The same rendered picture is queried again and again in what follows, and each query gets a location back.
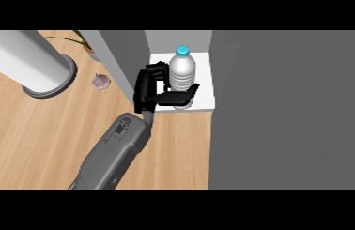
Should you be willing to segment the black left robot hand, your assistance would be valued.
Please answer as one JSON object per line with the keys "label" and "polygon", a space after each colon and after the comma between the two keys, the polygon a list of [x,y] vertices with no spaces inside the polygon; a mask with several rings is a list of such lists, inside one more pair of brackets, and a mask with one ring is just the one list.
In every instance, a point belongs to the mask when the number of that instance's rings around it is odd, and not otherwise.
{"label": "black left robot hand", "polygon": [[193,84],[185,91],[169,91],[169,64],[160,61],[139,71],[135,84],[135,112],[156,112],[156,106],[187,106],[200,84]]}

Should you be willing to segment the clear water bottle blue cap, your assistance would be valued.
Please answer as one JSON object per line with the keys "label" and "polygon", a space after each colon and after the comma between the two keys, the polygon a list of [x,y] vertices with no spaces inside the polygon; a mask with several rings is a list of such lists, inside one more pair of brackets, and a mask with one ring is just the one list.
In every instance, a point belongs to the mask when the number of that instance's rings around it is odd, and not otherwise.
{"label": "clear water bottle blue cap", "polygon": [[188,46],[176,47],[169,61],[169,83],[174,91],[187,91],[196,83],[196,61]]}

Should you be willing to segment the dark grey cabinet door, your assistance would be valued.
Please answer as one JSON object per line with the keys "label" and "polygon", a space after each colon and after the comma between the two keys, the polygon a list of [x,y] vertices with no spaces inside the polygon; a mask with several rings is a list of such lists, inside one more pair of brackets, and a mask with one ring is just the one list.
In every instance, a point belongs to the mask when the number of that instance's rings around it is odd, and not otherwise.
{"label": "dark grey cabinet door", "polygon": [[355,189],[355,31],[221,31],[210,188]]}

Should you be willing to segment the purple garlic bulb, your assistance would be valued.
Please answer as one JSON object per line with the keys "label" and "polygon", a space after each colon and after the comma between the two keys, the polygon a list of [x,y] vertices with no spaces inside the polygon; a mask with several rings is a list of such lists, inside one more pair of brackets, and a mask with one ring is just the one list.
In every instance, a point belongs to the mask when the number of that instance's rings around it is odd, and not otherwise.
{"label": "purple garlic bulb", "polygon": [[111,84],[111,79],[107,75],[98,74],[94,78],[92,81],[92,86],[98,89],[103,90],[105,89]]}

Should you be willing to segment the green potted plant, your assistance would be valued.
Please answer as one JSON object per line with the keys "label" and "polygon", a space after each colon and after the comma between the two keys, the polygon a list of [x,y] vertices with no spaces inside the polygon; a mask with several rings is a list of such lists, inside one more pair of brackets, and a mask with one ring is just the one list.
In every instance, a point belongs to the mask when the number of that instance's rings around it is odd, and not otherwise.
{"label": "green potted plant", "polygon": [[92,46],[91,46],[91,44],[89,44],[89,42],[88,42],[83,34],[80,33],[79,30],[71,30],[71,31],[76,33],[79,39],[66,38],[66,37],[55,37],[55,36],[49,36],[49,37],[45,37],[45,38],[64,39],[64,40],[68,40],[68,41],[77,43],[77,44],[82,46],[85,52],[89,54],[91,58],[92,58],[95,61],[101,62],[101,59],[100,59],[100,57],[98,57],[98,55],[97,55],[97,52],[95,52],[95,50],[94,50],[94,48],[92,48]]}

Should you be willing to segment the white cylinder with grey base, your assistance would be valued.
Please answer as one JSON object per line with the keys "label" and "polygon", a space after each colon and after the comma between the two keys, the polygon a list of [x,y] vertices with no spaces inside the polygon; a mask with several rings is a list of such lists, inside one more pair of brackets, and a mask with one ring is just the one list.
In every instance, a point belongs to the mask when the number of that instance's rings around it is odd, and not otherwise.
{"label": "white cylinder with grey base", "polygon": [[0,73],[33,98],[48,99],[70,87],[79,67],[36,30],[0,30]]}

